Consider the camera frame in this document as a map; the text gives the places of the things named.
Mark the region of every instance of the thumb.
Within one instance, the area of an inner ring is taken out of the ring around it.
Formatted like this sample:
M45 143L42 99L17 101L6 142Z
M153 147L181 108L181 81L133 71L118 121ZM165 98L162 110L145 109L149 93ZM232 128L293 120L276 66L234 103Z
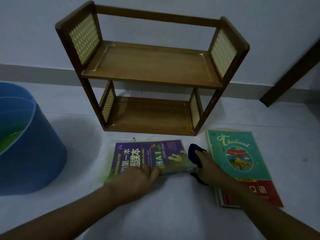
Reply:
M207 157L202 152L199 152L198 150L195 150L194 152L197 154L202 164L207 160Z
M161 174L160 168L155 167L152 170L151 175L150 175L151 184L153 184L157 180L157 178L160 176L160 174Z

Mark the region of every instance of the hand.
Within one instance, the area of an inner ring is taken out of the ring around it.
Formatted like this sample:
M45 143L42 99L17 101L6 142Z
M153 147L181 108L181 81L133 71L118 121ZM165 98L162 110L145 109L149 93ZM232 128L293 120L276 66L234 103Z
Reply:
M199 168L197 173L199 178L210 186L219 187L228 175L212 159L208 152L195 150L195 153L200 158L202 164L202 168Z
M154 168L152 172L147 165L142 169L130 167L115 176L108 185L118 204L124 205L147 194L159 175L160 169L158 167Z

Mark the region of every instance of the wooden shelf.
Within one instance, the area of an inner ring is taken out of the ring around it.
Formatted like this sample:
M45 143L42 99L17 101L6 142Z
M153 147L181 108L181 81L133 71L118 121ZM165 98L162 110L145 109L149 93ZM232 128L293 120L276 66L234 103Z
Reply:
M82 77L220 89L208 51L102 41Z
M194 136L188 101L117 96L106 131Z

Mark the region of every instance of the white tile floor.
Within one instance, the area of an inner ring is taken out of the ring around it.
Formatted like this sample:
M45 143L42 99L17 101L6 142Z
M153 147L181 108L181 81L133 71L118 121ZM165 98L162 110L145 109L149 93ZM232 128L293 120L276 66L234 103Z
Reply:
M102 185L112 140L182 139L208 149L205 130L252 131L285 211L320 231L320 106L221 98L196 137L104 132L81 87L18 83L35 97L67 147L62 173L47 187L0 197L0 233L70 203ZM103 89L95 88L98 98ZM117 91L188 100L188 95ZM204 106L209 97L202 96ZM119 207L79 239L264 239L241 210L218 208L212 191L189 175L161 179L140 201Z

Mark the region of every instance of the book cover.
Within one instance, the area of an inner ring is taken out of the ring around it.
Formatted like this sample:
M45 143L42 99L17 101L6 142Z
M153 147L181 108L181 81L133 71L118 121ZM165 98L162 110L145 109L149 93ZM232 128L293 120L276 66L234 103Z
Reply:
M251 132L209 129L207 133L212 157L224 172L271 204L283 207ZM218 201L221 206L238 207L237 203L220 189Z
M111 170L105 182L131 166L159 167L161 175L197 172L181 140L118 142L115 144Z

